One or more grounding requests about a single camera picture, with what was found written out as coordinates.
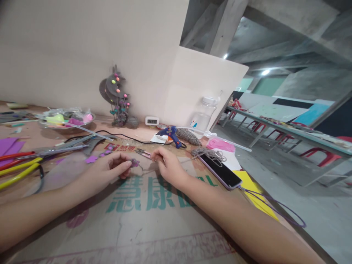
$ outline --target clear water bottle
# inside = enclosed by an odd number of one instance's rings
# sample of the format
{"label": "clear water bottle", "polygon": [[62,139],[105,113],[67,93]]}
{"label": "clear water bottle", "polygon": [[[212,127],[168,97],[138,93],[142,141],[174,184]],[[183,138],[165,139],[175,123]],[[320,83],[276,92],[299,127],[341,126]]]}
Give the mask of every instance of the clear water bottle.
{"label": "clear water bottle", "polygon": [[193,115],[190,126],[202,131],[206,131],[210,119],[216,109],[218,100],[212,97],[203,97],[201,104],[198,105]]}

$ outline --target ceiling light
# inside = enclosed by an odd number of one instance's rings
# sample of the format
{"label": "ceiling light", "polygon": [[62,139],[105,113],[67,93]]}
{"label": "ceiling light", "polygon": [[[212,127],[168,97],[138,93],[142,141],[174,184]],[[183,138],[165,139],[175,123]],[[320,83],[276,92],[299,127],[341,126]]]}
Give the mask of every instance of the ceiling light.
{"label": "ceiling light", "polygon": [[263,71],[261,74],[262,74],[262,75],[267,75],[269,72],[270,72],[270,70],[265,70],[265,71]]}

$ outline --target blue glue gun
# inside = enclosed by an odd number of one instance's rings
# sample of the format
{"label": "blue glue gun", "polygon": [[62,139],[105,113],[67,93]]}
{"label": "blue glue gun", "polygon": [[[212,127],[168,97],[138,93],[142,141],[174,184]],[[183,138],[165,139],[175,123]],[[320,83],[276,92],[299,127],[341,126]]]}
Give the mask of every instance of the blue glue gun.
{"label": "blue glue gun", "polygon": [[157,133],[157,135],[158,136],[168,135],[175,142],[176,148],[179,149],[182,147],[182,144],[176,136],[176,131],[177,131],[177,128],[175,126],[168,126],[167,128],[160,130]]}

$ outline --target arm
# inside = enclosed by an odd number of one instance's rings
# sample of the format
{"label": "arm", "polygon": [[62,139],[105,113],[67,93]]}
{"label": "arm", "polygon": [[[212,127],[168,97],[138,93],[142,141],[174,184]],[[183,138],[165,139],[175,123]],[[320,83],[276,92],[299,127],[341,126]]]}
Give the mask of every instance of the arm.
{"label": "arm", "polygon": [[188,175],[177,157],[164,148],[152,154],[162,176],[209,215],[259,263],[324,263],[291,231],[229,192]]}
{"label": "arm", "polygon": [[131,172],[130,157],[115,152],[97,160],[77,180],[65,187],[35,194],[0,206],[0,253],[99,193],[118,176]]}

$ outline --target bowl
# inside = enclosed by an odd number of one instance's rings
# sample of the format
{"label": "bowl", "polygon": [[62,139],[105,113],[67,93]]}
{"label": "bowl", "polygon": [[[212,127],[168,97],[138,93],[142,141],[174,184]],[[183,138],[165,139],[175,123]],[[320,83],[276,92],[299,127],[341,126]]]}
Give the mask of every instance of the bowl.
{"label": "bowl", "polygon": [[[93,121],[95,120],[95,114],[91,113],[91,115],[93,117],[92,121],[90,121],[89,123],[84,124],[84,125],[82,125],[80,127],[84,127],[86,129],[90,128],[90,126],[92,125]],[[74,133],[80,133],[80,132],[83,131],[83,130],[81,130],[79,128],[76,128],[76,127],[73,127],[73,126],[69,127],[69,128],[64,127],[64,126],[63,127],[50,127],[50,126],[47,125],[46,122],[44,122],[44,120],[39,120],[38,121],[38,125],[39,125],[40,128],[52,129],[52,130],[54,130],[54,131],[56,131],[56,132],[58,132],[60,134],[74,134]]]}

